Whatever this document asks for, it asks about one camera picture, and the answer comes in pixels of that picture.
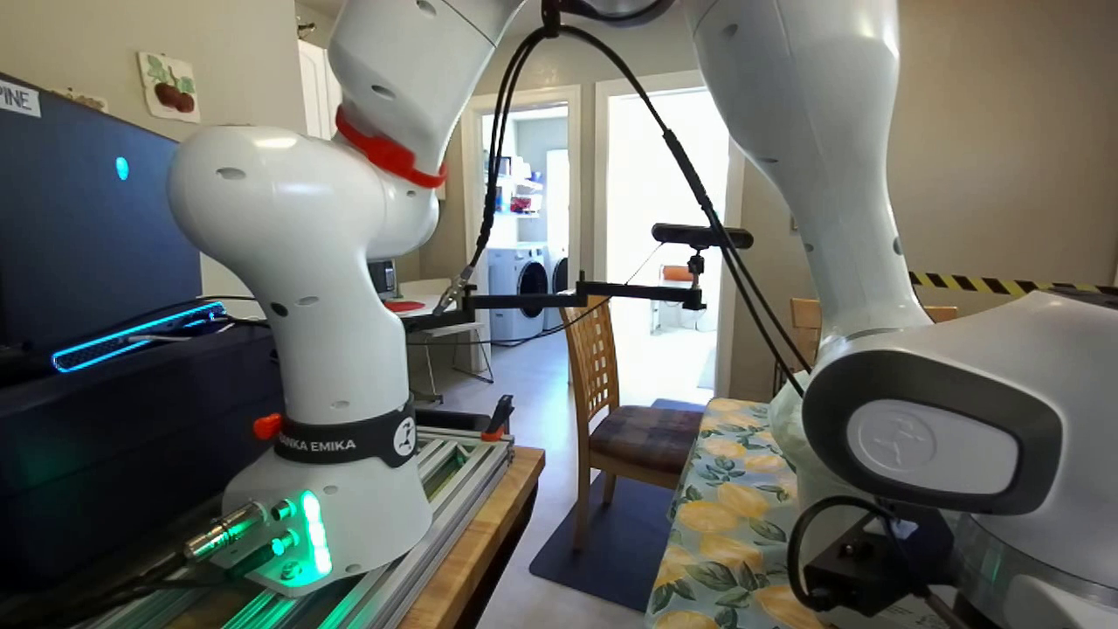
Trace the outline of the black orange clamp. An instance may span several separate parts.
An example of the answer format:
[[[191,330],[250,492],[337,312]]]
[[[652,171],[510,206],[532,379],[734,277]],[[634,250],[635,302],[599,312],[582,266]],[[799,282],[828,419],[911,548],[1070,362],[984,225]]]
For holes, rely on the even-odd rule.
[[[508,421],[512,413],[514,413],[514,395],[500,397],[486,430],[480,433],[480,439],[484,442],[498,442],[506,437]]]

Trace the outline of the laundry shelf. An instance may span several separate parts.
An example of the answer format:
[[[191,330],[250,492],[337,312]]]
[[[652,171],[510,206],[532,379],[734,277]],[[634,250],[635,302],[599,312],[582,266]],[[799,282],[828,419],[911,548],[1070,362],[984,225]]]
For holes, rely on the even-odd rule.
[[[542,211],[542,175],[520,156],[502,155],[498,161],[495,215],[536,218]]]

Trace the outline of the black control box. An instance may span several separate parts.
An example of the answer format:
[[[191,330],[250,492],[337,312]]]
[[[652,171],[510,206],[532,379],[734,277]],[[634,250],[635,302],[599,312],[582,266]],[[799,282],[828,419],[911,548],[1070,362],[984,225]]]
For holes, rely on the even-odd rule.
[[[0,591],[53,588],[218,496],[283,409],[264,328],[0,387]]]

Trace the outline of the wooden chair with cushion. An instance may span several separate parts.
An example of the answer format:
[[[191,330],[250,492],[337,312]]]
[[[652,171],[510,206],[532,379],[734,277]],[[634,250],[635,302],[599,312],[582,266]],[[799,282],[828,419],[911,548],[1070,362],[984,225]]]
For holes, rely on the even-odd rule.
[[[590,530],[591,474],[604,477],[601,503],[612,505],[618,478],[675,489],[690,460],[702,411],[620,402],[618,350],[610,302],[590,297],[559,309],[567,339],[576,427],[576,504],[572,549]]]

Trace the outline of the blue floor rug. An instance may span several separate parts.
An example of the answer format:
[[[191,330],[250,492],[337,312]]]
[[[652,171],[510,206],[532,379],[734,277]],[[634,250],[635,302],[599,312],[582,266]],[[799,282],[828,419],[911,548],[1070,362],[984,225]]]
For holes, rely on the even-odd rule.
[[[702,411],[704,406],[655,399],[656,409]],[[674,490],[620,478],[612,505],[601,503],[604,479],[591,482],[590,530],[582,552],[572,549],[574,511],[549,537],[528,570],[615,606],[643,612],[667,546],[667,509]]]

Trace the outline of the cherry wall picture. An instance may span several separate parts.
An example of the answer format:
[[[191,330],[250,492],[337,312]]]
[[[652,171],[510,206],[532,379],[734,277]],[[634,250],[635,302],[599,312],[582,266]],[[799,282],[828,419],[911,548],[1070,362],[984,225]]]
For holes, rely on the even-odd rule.
[[[143,99],[159,120],[201,123],[197,76],[192,64],[163,53],[136,53]]]

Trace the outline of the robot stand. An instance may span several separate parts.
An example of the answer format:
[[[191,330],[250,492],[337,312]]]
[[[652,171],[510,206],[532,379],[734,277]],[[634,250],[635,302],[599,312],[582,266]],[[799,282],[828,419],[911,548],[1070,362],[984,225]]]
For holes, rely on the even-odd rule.
[[[0,629],[474,629],[534,509],[544,455],[506,435],[424,427],[417,461],[432,528],[392,563],[285,595],[241,576],[221,581],[218,561],[188,560],[184,540],[229,534],[219,501],[51,591],[0,591]]]

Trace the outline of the row of washing machines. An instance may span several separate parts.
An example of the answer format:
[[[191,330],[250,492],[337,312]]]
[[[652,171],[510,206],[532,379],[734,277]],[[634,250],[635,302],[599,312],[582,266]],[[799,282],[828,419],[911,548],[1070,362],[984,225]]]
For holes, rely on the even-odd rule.
[[[551,294],[555,264],[544,244],[487,248],[487,292],[498,295]],[[540,307],[487,309],[487,330],[500,347],[513,347],[543,333],[551,317]]]

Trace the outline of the white table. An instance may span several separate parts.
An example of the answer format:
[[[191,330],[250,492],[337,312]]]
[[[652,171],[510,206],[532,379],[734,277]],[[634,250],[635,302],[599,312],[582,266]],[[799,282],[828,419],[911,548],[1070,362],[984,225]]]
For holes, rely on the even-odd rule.
[[[435,314],[442,293],[451,286],[448,279],[404,282],[398,286],[399,297],[395,301],[421,301],[424,309],[400,312],[398,317]],[[447,358],[448,369],[459,375],[474,378],[484,384],[494,382],[491,345],[487,343],[487,325],[474,315],[465,325],[428,328],[419,333],[406,333],[411,393],[421,404],[443,404],[444,395],[437,384],[437,358]]]

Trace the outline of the white plastic bag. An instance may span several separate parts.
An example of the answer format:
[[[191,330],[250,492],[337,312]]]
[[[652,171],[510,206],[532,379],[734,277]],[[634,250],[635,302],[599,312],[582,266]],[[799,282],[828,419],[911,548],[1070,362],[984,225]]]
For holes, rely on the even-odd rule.
[[[795,382],[780,387],[768,403],[768,419],[773,438],[788,461],[800,474],[816,474],[822,469],[818,456],[811,449],[802,419],[803,399],[796,385],[806,391],[806,371],[795,374]]]

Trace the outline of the yellow black caution tape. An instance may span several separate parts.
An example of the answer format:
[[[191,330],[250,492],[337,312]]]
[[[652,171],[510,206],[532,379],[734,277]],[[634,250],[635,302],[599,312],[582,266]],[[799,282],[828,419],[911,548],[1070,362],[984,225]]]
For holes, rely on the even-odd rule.
[[[1118,287],[1101,284],[1077,284],[1065,282],[1021,282],[1002,280],[991,276],[968,276],[959,274],[908,271],[908,278],[915,287],[934,287],[942,290],[982,292],[982,294],[1006,295],[1006,297],[1023,297],[1035,290],[1079,290],[1090,294],[1102,294],[1106,297],[1118,297]]]

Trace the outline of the lemon print tablecloth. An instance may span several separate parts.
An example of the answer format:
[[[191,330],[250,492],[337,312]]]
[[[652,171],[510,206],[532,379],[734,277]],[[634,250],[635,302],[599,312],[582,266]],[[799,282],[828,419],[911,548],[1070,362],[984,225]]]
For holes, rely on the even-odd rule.
[[[797,482],[771,426],[766,404],[707,403],[667,509],[646,629],[839,629],[788,587]]]

